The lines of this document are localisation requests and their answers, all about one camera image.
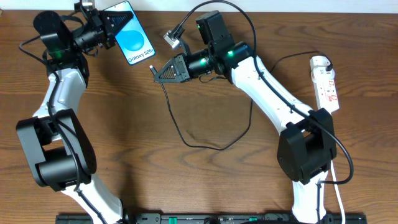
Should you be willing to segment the blue screen Galaxy smartphone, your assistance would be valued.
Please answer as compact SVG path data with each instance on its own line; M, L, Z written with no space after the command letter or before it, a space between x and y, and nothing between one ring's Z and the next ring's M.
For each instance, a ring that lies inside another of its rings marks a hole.
M116 35L116 40L127 63L133 66L155 55L155 48L150 42L139 19L128 1L123 1L106 9L106 11L129 11L133 18Z

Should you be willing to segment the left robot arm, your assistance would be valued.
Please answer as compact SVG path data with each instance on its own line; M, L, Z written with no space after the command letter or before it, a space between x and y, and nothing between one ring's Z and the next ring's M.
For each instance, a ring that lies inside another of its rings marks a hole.
M136 222L98 177L93 146L76 115L90 77L87 56L113 47L132 18L130 11L99 11L79 2L67 16L44 11L33 21L45 45L39 60L49 87L34 115L17 123L17 136L35 182L74 199L92 223Z

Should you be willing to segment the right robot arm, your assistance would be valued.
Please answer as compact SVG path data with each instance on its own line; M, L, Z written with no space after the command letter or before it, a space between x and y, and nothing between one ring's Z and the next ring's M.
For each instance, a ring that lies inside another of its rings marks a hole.
M178 24L164 39L183 52L172 57L160 71L153 71L160 84L184 83L215 72L245 92L270 119L279 133L277 161L292 181L292 213L300 223L320 223L326 215L323 186L336 157L331 114L313 110L289 93L257 56L255 48L235 42L219 11L196 19L206 48L192 53L182 39Z

